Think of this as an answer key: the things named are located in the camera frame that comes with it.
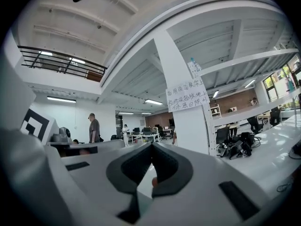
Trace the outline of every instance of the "black rectangular slot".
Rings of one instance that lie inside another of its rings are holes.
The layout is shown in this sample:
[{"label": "black rectangular slot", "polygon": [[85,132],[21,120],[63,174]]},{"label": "black rectangular slot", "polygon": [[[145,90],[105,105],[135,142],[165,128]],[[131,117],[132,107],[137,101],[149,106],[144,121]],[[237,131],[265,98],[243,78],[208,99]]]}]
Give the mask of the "black rectangular slot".
[{"label": "black rectangular slot", "polygon": [[219,187],[227,196],[243,220],[247,220],[259,212],[259,209],[232,181],[220,183]]},{"label": "black rectangular slot", "polygon": [[90,166],[90,164],[87,163],[86,161],[83,161],[83,162],[79,162],[79,163],[75,163],[75,164],[66,165],[66,169],[68,171],[72,171],[72,170],[84,168],[84,167],[87,167],[87,166]]}]

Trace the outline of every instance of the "brick wall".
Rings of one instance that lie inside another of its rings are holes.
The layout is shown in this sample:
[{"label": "brick wall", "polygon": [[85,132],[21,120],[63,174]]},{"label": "brick wall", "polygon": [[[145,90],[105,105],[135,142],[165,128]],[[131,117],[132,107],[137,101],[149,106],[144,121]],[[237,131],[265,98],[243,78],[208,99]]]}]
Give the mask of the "brick wall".
[{"label": "brick wall", "polygon": [[249,89],[246,91],[243,91],[241,93],[234,94],[232,96],[228,96],[221,99],[216,99],[215,101],[210,102],[210,107],[217,106],[217,104],[220,106],[221,113],[225,114],[228,113],[228,110],[231,107],[237,107],[237,110],[244,109],[246,107],[251,106],[250,99],[252,100],[254,97],[256,97],[256,93],[254,89]]},{"label": "brick wall", "polygon": [[154,127],[159,124],[161,127],[169,126],[169,119],[174,118],[172,113],[165,112],[145,117],[146,126]]}]

